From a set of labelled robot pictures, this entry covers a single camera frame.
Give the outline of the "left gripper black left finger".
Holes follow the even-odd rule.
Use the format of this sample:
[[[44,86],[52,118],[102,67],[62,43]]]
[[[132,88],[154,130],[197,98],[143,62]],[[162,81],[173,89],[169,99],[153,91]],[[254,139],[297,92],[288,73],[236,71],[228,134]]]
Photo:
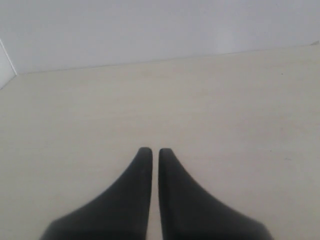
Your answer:
[[[151,204],[153,153],[141,147],[102,194],[54,220],[43,240],[144,240]]]

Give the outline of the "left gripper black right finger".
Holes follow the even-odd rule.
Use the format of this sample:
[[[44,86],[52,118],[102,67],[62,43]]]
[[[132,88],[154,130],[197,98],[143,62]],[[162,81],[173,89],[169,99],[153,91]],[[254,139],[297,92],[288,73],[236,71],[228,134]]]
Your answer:
[[[158,155],[158,198],[164,240],[273,239],[262,223],[202,188],[170,148]]]

